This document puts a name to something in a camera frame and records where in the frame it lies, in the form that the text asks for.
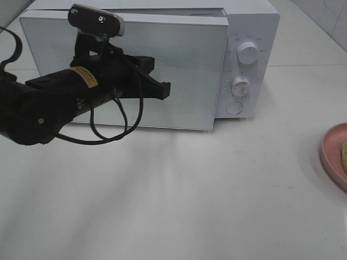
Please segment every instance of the white knob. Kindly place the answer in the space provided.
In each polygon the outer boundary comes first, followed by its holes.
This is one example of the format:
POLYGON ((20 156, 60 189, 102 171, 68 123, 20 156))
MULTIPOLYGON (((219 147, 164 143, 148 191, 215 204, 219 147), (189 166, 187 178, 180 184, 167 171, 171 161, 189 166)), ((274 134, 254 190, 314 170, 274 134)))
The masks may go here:
POLYGON ((245 77, 237 77, 230 85, 234 96, 244 97, 249 94, 250 83, 245 77))
POLYGON ((237 58, 245 65, 256 62, 258 54, 259 48, 254 42, 244 42, 237 48, 237 58))

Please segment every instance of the yellow label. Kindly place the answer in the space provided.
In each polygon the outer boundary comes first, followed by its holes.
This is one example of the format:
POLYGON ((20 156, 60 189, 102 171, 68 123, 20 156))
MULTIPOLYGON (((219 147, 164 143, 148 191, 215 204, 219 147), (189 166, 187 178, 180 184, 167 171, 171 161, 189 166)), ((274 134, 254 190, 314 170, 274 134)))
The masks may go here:
POLYGON ((77 66, 77 67, 71 67, 70 69, 76 72, 78 75, 80 75, 82 79, 84 79, 88 88, 94 88, 98 85, 98 81, 96 80, 94 75, 86 68, 77 66))

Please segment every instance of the microwave door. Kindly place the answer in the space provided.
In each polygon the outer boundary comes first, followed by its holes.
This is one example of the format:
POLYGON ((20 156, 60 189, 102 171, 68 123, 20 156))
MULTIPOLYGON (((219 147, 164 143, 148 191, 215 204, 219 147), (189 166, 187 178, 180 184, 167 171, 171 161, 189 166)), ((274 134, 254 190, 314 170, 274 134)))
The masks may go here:
MULTIPOLYGON (((226 45, 225 17, 119 14, 125 35, 111 39, 129 55, 152 56, 150 74, 159 82, 171 82, 164 101, 146 99, 140 126, 212 130, 226 45)), ((67 11, 28 10, 21 24, 41 75, 69 66, 74 55, 76 28, 67 11)), ((137 99, 122 99, 130 125, 138 114, 137 99)), ((74 122, 89 122, 89 115, 74 122)), ((95 123, 122 125, 116 104, 95 110, 95 123)))

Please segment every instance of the round button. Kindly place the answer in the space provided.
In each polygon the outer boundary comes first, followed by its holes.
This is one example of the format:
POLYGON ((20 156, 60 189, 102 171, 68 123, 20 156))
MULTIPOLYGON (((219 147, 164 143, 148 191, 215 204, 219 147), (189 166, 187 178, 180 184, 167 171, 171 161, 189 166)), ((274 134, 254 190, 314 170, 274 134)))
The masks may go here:
POLYGON ((258 54, 258 46, 254 42, 244 42, 237 48, 237 58, 245 65, 256 62, 258 54))
POLYGON ((227 106, 227 112, 230 115, 238 115, 242 112, 243 105, 240 102, 233 102, 227 106))

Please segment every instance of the microwave control panel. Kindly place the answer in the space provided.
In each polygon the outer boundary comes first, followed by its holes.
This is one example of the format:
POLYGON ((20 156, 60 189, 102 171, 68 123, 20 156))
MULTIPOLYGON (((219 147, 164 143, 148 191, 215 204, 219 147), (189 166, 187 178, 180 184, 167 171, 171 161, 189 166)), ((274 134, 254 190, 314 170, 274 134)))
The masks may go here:
POLYGON ((227 17, 229 29, 215 118, 249 118, 255 112, 279 15, 227 17))

